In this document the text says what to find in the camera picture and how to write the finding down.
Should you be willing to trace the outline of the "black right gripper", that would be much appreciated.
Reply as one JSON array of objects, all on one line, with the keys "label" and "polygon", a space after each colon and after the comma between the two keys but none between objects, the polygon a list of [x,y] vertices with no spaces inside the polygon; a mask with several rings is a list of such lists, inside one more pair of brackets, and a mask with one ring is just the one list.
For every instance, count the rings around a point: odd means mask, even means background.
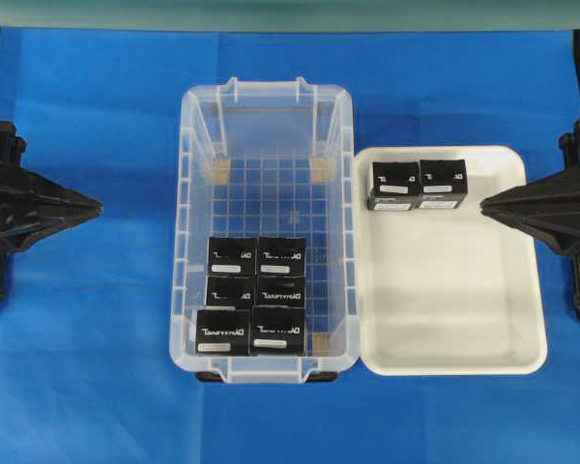
[{"label": "black right gripper", "polygon": [[[531,235],[555,253],[573,255],[580,252],[580,119],[559,139],[559,148],[565,170],[484,198],[479,207],[484,216]],[[565,179],[570,184],[566,199]],[[572,217],[564,223],[568,203]]]}]

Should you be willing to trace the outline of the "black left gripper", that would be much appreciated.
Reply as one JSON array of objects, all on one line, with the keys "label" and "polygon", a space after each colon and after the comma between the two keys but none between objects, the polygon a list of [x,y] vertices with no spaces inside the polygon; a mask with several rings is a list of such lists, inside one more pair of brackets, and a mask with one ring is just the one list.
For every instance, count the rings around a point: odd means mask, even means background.
[{"label": "black left gripper", "polygon": [[66,229],[97,218],[103,205],[76,190],[64,188],[27,169],[27,191],[24,217],[28,222],[24,232],[15,232],[15,213],[23,206],[15,193],[15,169],[21,167],[21,157],[27,148],[16,135],[15,126],[0,121],[0,247],[7,251],[24,251],[24,242],[38,242]]}]

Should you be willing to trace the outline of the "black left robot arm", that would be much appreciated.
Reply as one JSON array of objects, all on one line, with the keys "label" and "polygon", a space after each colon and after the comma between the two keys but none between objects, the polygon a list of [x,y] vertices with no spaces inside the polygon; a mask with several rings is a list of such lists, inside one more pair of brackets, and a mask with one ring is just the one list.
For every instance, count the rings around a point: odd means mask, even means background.
[{"label": "black left robot arm", "polygon": [[0,121],[0,303],[13,254],[102,211],[97,200],[23,168],[26,148],[14,124]]}]

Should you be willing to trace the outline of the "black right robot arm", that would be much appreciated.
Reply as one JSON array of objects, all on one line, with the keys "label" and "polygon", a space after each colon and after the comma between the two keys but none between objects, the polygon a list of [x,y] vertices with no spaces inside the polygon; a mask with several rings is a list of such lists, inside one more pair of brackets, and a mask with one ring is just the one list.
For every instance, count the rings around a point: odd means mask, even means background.
[{"label": "black right robot arm", "polygon": [[[580,29],[573,32],[573,55],[580,92]],[[580,119],[560,137],[559,148],[564,170],[488,197],[480,211],[572,259],[573,300],[580,321]]]}]

